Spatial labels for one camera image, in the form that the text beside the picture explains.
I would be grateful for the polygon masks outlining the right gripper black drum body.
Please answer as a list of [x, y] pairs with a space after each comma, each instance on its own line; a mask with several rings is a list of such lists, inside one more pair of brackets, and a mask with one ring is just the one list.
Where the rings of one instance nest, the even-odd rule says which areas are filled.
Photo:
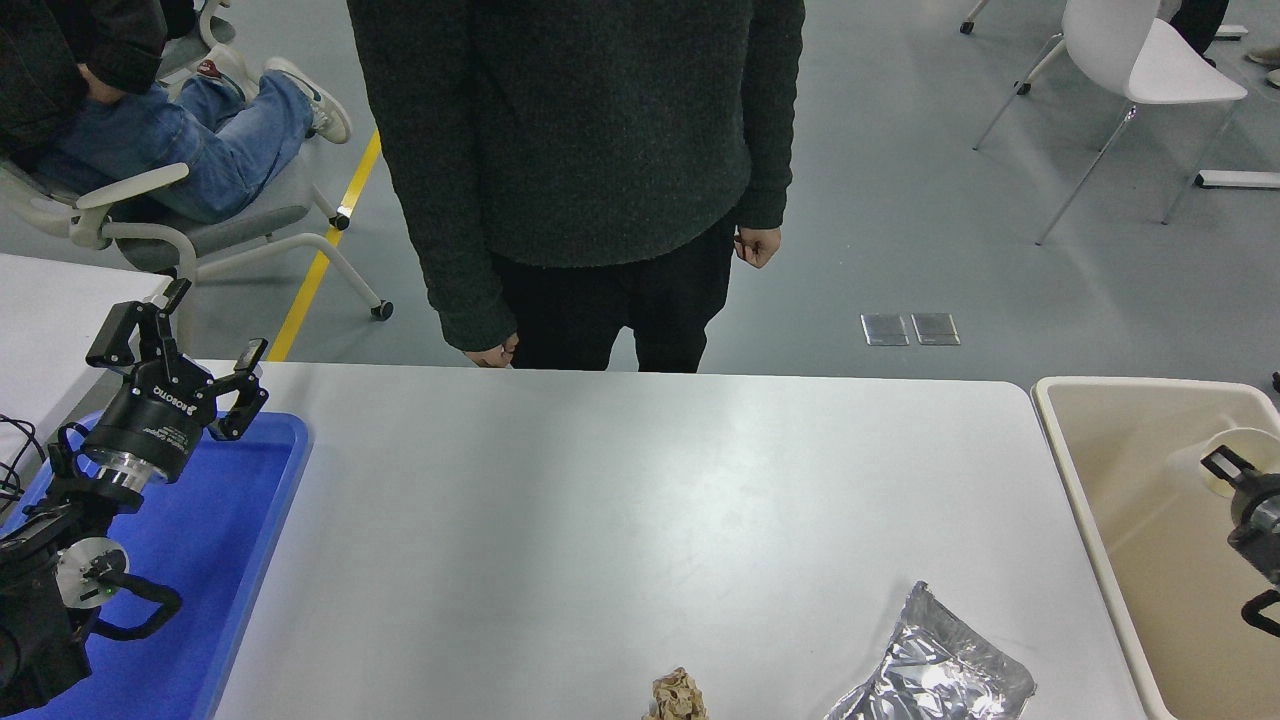
[[1228, 543], [1243, 546], [1263, 537], [1277, 536], [1277, 473], [1242, 470], [1230, 483], [1235, 491], [1231, 498], [1235, 528], [1228, 537]]

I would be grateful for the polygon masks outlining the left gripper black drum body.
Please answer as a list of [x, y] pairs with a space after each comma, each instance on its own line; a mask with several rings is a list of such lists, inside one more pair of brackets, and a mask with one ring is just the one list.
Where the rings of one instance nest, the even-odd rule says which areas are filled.
[[141, 363], [90, 430], [84, 454], [99, 465], [127, 455], [177, 482], [216, 413], [211, 383], [210, 372], [187, 357]]

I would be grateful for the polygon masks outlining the person's right hand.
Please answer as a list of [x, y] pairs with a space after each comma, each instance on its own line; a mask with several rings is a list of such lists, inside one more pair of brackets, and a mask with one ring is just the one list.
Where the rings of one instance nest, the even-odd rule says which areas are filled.
[[483, 351], [463, 351], [463, 355], [475, 366], [488, 369], [509, 368], [513, 364], [518, 343], [520, 337], [517, 333], [513, 333], [495, 347]]

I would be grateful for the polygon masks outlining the person's hand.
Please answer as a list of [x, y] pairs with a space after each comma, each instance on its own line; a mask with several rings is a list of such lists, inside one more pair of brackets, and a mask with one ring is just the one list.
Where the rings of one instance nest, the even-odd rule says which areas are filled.
[[125, 96], [125, 91], [116, 88], [100, 79], [84, 63], [77, 65], [77, 70], [87, 85], [87, 96], [99, 104], [113, 105]]

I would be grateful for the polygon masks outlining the person's left hand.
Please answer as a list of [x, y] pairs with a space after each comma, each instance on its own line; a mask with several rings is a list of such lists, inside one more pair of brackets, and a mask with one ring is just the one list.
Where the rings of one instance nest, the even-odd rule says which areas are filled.
[[782, 229], [758, 229], [740, 225], [733, 238], [737, 258], [748, 265], [762, 269], [780, 251]]

